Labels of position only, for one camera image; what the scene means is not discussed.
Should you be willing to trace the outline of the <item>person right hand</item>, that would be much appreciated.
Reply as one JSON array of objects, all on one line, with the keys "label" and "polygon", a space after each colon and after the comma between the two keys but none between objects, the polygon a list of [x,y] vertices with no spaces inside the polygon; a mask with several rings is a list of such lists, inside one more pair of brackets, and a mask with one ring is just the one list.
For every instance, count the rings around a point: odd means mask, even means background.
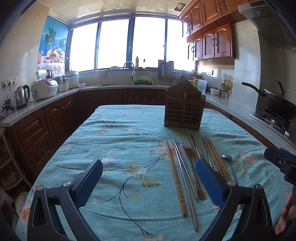
[{"label": "person right hand", "polygon": [[274,232],[276,235],[283,233],[287,227],[286,217],[289,219],[294,220],[296,216],[296,206],[292,205],[292,194],[287,197],[287,202],[285,207],[282,210],[280,219],[275,226]]}]

